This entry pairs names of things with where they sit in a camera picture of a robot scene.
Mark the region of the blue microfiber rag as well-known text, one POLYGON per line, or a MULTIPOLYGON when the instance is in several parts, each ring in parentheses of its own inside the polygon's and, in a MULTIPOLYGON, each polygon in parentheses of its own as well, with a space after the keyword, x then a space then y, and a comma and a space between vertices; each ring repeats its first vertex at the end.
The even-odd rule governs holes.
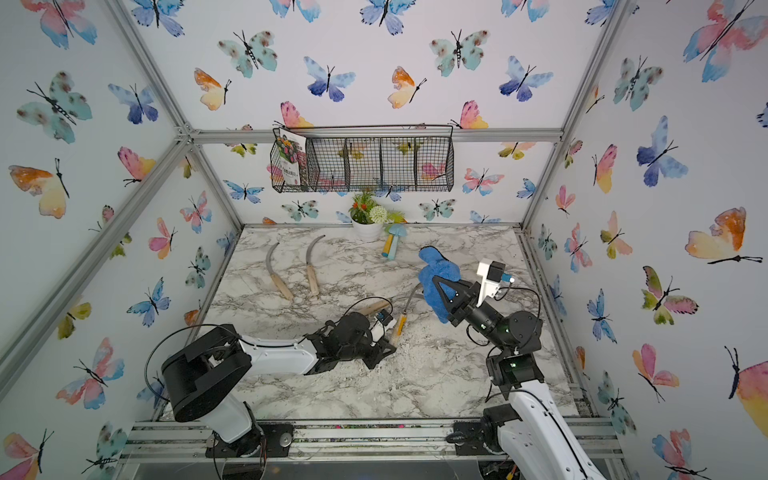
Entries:
POLYGON ((425 266, 418 274, 425 301, 432 308, 439 321, 447 324, 449 312, 442 296, 452 298, 455 296, 455 291, 450 286, 441 284, 440 279, 457 282, 461 279, 460 269, 434 246, 421 248, 419 258, 425 262, 425 266))

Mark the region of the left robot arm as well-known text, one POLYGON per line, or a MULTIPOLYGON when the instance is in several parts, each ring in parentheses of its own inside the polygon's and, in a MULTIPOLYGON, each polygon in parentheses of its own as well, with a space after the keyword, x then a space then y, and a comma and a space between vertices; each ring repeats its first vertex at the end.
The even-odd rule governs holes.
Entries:
POLYGON ((396 351, 386 339, 393 316, 379 306, 373 321, 368 318, 371 309, 348 311, 293 340, 257 339, 238 333, 232 324, 210 324, 208 332, 163 362, 164 390, 155 395, 170 404, 176 421, 201 421, 212 430, 215 446, 209 456, 218 447, 235 458, 265 453, 266 428, 236 398, 235 388, 254 376, 318 375, 345 362, 360 361, 374 369, 396 351))

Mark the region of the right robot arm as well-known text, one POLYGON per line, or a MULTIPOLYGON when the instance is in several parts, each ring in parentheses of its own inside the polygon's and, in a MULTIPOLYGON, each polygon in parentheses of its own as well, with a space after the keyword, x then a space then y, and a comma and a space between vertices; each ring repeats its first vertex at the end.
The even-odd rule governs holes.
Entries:
POLYGON ((434 277, 432 283, 449 322, 465 322, 499 350, 486 359, 486 368, 505 403, 483 411, 485 448, 504 453, 524 479, 602 479, 537 365, 534 353, 541 348, 543 320, 529 311, 499 313, 478 282, 434 277))

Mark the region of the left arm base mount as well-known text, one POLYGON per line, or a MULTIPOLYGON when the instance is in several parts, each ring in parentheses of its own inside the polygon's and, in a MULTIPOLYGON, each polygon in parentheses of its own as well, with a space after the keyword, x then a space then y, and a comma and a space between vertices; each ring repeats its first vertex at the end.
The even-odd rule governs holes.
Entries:
POLYGON ((287 458, 294 438, 292 423, 257 423, 239 440, 216 440, 206 448, 205 457, 213 458, 287 458))

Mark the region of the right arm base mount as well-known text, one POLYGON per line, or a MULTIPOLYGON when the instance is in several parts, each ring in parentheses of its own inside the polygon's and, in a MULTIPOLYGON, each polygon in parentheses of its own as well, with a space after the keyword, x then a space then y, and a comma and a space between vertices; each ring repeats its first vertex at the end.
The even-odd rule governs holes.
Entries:
POLYGON ((522 417, 509 404, 494 406, 483 410, 477 421, 456 421, 445 441, 453 445, 458 456, 480 455, 487 452, 504 455, 501 446, 500 429, 505 426, 517 426, 522 417))

